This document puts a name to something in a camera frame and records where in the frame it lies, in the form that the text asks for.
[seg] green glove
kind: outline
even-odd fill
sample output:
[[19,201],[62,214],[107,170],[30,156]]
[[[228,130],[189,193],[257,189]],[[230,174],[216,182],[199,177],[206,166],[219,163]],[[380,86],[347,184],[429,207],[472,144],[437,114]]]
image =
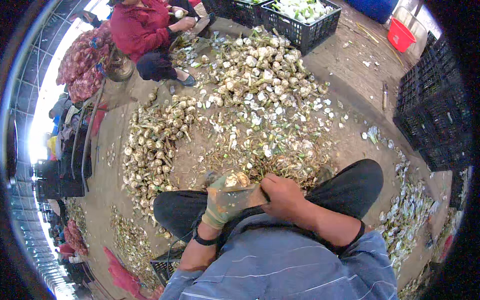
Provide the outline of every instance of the green glove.
[[[210,185],[211,188],[221,189],[225,186],[227,175],[220,177],[217,181]],[[239,214],[239,210],[234,207],[229,207],[225,212],[219,212],[217,205],[211,200],[210,196],[207,198],[207,209],[202,216],[202,222],[210,225],[215,229],[222,229],[223,226]]]

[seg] black cord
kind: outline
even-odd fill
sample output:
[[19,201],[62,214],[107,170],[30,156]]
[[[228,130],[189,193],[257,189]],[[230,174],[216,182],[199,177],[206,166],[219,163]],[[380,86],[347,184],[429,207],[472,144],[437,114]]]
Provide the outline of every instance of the black cord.
[[186,235],[184,235],[183,237],[179,238],[178,240],[176,240],[175,242],[173,242],[171,245],[170,245],[170,248],[168,250],[168,254],[167,254],[167,280],[170,280],[170,269],[168,267],[168,264],[170,263],[170,251],[172,250],[173,248],[173,245],[175,245],[178,241],[186,238],[189,234],[191,234],[193,232],[193,229],[190,230]]

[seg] black wristband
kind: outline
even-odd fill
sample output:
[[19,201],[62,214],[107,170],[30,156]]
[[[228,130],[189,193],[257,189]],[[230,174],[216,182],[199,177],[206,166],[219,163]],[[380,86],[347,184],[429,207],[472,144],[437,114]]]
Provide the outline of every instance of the black wristband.
[[216,245],[218,243],[218,237],[214,238],[213,240],[204,240],[198,235],[198,226],[193,228],[193,239],[197,241],[200,245],[204,246],[211,246],[211,245]]
[[335,252],[337,254],[342,254],[343,252],[345,252],[351,245],[353,245],[353,243],[358,241],[358,239],[361,238],[362,235],[365,233],[365,223],[363,223],[362,220],[359,220],[359,221],[360,221],[360,230],[357,233],[356,237],[347,246],[343,246],[343,247],[337,246],[337,247],[335,247]]
[[168,37],[175,36],[175,33],[170,29],[170,27],[166,27],[167,32],[168,32]]

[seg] knee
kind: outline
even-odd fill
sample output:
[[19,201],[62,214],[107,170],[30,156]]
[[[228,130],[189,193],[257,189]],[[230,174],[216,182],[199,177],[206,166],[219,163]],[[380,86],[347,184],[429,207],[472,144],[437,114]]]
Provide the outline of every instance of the knee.
[[143,55],[137,62],[137,71],[143,80],[150,80],[153,72],[153,60],[150,53]]
[[172,199],[176,196],[175,192],[161,192],[153,201],[153,207],[164,206],[172,202]]
[[382,167],[373,159],[362,159],[358,162],[359,167],[364,169],[364,174],[368,174],[369,180],[374,180],[377,185],[383,187],[384,185],[384,173]]

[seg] blue barrel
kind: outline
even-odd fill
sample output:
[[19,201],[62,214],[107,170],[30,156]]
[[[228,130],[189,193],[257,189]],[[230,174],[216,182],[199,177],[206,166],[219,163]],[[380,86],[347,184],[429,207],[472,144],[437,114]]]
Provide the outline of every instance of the blue barrel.
[[345,0],[357,11],[374,19],[380,24],[387,22],[398,0]]

